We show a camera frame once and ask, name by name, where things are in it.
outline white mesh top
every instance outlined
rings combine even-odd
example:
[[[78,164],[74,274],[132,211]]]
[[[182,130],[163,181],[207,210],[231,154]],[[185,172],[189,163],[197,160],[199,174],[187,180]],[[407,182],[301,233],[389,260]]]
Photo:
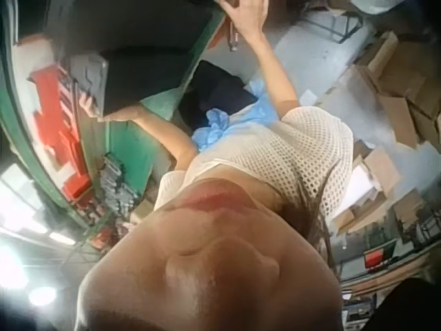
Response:
[[[299,107],[268,128],[246,123],[194,158],[187,171],[171,171],[159,186],[155,209],[217,165],[241,170],[275,188],[290,201],[298,181],[314,198],[331,171],[320,211],[326,219],[340,205],[352,171],[352,131],[317,107]]]

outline brown hair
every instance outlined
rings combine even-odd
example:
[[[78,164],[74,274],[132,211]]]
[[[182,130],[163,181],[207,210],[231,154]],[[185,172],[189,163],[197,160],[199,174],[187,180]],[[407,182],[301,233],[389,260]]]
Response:
[[[325,216],[320,212],[323,192],[334,168],[335,166],[328,171],[315,197],[311,197],[308,194],[305,184],[301,180],[298,181],[297,191],[299,192],[299,198],[297,201],[290,201],[283,194],[279,193],[284,203],[278,215],[317,250],[327,265],[334,271],[334,274],[337,275],[329,241],[328,227]],[[296,176],[301,178],[298,172],[295,172]]]

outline flattened cardboard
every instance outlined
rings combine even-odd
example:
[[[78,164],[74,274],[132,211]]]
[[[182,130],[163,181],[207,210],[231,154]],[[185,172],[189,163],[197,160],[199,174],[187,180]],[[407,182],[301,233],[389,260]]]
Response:
[[[338,215],[334,220],[334,225],[336,228],[340,229],[341,227],[347,225],[355,219],[352,211],[350,209],[346,209],[340,215]]]
[[[142,200],[142,202],[134,209],[130,214],[130,222],[133,224],[139,224],[144,218],[153,211],[154,205],[148,200]]]
[[[441,83],[437,79],[426,78],[415,97],[409,100],[430,119],[436,119],[440,110]]]
[[[398,38],[392,31],[385,32],[381,39],[384,39],[384,42],[367,65],[372,76],[377,79],[381,76],[398,46]]]
[[[381,221],[387,214],[389,201],[383,193],[380,193],[375,200],[368,200],[364,205],[352,210],[355,218],[338,229],[337,235],[343,233],[353,233],[363,229],[377,221]]]
[[[441,154],[440,134],[436,130],[436,122],[431,121],[428,117],[422,114],[419,109],[409,104],[409,109],[415,123],[418,134],[427,140],[432,146]]]
[[[401,175],[389,155],[382,147],[373,150],[365,159],[371,175],[380,183],[386,197],[391,197],[393,188],[401,181]]]
[[[406,221],[409,219],[410,214],[416,214],[416,210],[419,210],[423,205],[424,200],[420,196],[420,193],[418,193],[416,189],[413,189],[393,205],[393,211],[397,219]]]
[[[406,99],[379,95],[378,100],[391,120],[397,143],[416,149],[418,135]]]

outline fluorescent light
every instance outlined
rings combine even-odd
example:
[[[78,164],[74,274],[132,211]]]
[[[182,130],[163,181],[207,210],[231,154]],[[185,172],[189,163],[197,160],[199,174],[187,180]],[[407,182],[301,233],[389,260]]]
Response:
[[[59,243],[65,243],[66,245],[72,246],[75,244],[75,240],[67,238],[66,236],[63,236],[62,234],[56,232],[49,234],[49,237],[54,239],[55,241],[58,241]]]
[[[49,230],[42,226],[39,222],[34,221],[33,219],[23,220],[23,219],[6,219],[3,223],[3,226],[11,231],[18,232],[23,228],[28,229],[30,231],[45,234]]]
[[[57,297],[57,291],[54,288],[42,287],[36,288],[29,293],[29,301],[36,307],[43,307],[52,303]]]
[[[0,286],[18,290],[26,287],[28,278],[18,257],[7,247],[0,247]]]
[[[47,231],[49,231],[47,228],[42,226],[39,222],[34,221],[33,219],[27,220],[23,226],[31,231],[34,231],[36,233],[45,234]]]
[[[343,299],[344,300],[350,300],[351,297],[352,297],[352,293],[344,293],[343,294]]]
[[[3,226],[6,229],[14,231],[14,232],[18,232],[21,229],[23,229],[23,224],[20,221],[17,221],[15,219],[10,219],[10,218],[7,218],[4,221]]]

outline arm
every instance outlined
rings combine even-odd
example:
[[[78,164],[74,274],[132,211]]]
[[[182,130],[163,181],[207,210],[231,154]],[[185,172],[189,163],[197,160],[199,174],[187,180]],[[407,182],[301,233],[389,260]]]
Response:
[[[180,128],[154,114],[146,111],[143,106],[137,106],[138,116],[133,120],[144,131],[161,143],[176,159],[175,170],[186,170],[198,154],[198,148],[190,137]]]
[[[240,0],[237,8],[226,0],[217,2],[256,54],[273,106],[279,118],[282,118],[299,103],[293,85],[262,31],[268,13],[268,0]]]
[[[81,95],[80,106],[91,117],[93,100]],[[175,170],[186,170],[198,154],[198,148],[190,137],[180,128],[145,109],[141,104],[125,107],[118,112],[110,114],[98,121],[133,121],[146,133],[155,138],[176,159]]]

